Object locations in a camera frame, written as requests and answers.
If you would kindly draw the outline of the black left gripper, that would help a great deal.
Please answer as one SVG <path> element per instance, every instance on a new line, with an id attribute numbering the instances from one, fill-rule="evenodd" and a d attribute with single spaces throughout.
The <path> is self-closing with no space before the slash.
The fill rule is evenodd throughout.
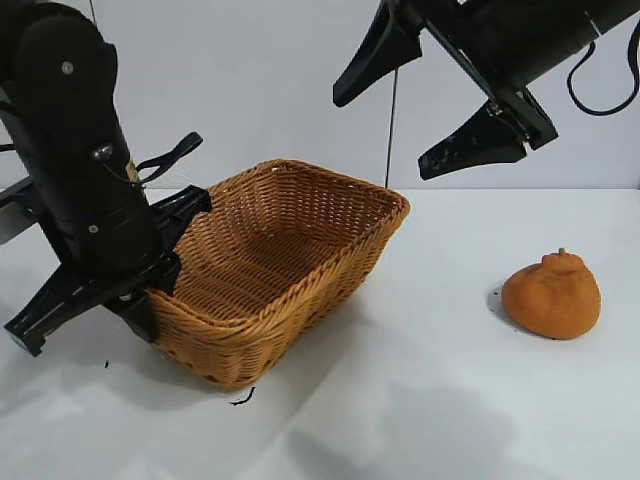
<path id="1" fill-rule="evenodd" d="M 209 193 L 189 185 L 155 204 L 143 186 L 92 161 L 78 177 L 27 177 L 3 192 L 3 239 L 38 224 L 60 264 L 5 329 L 31 355 L 63 324 L 102 305 L 148 344 L 159 327 L 147 290 L 174 294 L 175 248 L 191 221 L 210 212 Z"/>

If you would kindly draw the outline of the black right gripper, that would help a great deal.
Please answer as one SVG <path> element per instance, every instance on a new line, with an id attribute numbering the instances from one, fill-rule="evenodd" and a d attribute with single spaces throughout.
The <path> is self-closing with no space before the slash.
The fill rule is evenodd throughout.
<path id="1" fill-rule="evenodd" d="M 418 160 L 420 177 L 516 163 L 557 130 L 528 87 L 599 32 L 580 1 L 381 1 L 354 57 L 333 85 L 345 106 L 422 56 L 428 31 L 487 95 L 461 127 Z"/>

